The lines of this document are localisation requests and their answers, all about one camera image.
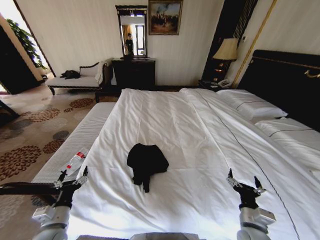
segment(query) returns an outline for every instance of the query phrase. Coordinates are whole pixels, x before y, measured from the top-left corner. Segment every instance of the plastic water bottle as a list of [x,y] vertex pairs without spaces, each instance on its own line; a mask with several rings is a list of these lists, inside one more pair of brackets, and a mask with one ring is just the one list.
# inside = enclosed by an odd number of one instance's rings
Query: plastic water bottle
[[85,157],[87,156],[89,150],[86,147],[81,148],[76,155],[71,158],[65,165],[60,168],[60,171],[63,172],[66,170],[66,174],[70,176],[76,170],[78,170],[83,164]]

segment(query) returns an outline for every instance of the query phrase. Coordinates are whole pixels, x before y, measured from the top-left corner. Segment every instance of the bench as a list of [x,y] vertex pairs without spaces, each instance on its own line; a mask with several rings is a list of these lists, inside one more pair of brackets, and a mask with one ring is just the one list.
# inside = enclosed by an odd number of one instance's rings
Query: bench
[[[82,147],[90,149],[115,104],[115,102],[97,103],[38,172],[32,183],[53,183],[61,174],[59,169]],[[66,176],[64,181],[76,179],[78,172],[79,170],[70,176]]]
[[99,84],[95,78],[99,70],[98,64],[99,62],[91,66],[80,66],[80,78],[64,79],[63,77],[55,77],[47,80],[45,84],[51,90],[52,95],[55,95],[54,88],[101,90],[111,85],[114,72],[111,59],[107,59],[102,67],[102,82]]

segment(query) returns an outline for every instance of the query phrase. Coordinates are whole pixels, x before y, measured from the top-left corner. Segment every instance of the picture frame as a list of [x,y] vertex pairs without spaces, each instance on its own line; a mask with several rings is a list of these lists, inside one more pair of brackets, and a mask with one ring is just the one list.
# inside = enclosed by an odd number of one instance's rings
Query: picture frame
[[149,0],[149,35],[179,35],[183,0]]

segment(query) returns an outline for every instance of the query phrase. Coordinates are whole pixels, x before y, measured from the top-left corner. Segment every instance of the dark wooden dresser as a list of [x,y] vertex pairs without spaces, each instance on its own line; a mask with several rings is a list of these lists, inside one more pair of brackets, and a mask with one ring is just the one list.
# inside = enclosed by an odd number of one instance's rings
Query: dark wooden dresser
[[152,90],[155,87],[156,61],[152,58],[112,60],[116,85],[122,89]]

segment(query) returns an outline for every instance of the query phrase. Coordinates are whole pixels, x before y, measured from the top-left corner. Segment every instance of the chaise lounge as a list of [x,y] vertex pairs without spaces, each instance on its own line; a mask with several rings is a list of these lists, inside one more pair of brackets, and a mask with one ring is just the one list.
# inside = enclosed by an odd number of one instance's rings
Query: chaise lounge
[[47,80],[45,84],[49,87],[53,95],[55,95],[54,88],[101,90],[104,87],[111,85],[111,79],[113,78],[111,59],[104,61],[101,83],[98,83],[95,77],[99,69],[101,69],[99,67],[99,62],[91,66],[80,66],[80,78],[64,79],[63,77],[55,77]]

